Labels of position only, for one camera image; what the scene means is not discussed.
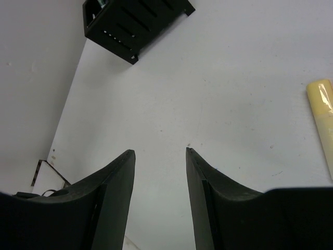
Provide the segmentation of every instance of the white wall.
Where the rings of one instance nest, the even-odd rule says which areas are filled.
[[[84,46],[83,0],[2,0],[0,190],[31,191]]]

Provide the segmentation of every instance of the yellow tube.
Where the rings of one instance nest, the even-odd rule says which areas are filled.
[[[333,89],[329,80],[306,86],[312,113],[317,124],[327,165],[333,179]]]

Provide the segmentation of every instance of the black container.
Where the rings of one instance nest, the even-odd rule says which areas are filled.
[[[83,4],[87,38],[131,64],[142,48],[181,13],[195,9],[188,0],[87,0]]]

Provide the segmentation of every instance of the black basket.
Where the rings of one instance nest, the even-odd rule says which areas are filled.
[[[83,4],[87,38],[131,64],[142,48],[181,13],[195,9],[188,0],[87,0]]]

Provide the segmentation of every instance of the white surface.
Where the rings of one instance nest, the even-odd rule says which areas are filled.
[[[0,190],[31,192],[81,56],[83,0],[2,0]]]
[[[33,194],[42,195],[47,190],[60,190],[65,182],[46,162],[42,162],[38,172],[35,186],[32,189]],[[52,192],[47,192],[45,196],[51,195]]]
[[[333,79],[332,1],[192,2],[134,66],[87,41],[49,155],[75,182],[134,149],[144,250],[195,249],[189,144],[258,191],[332,186],[305,93]]]

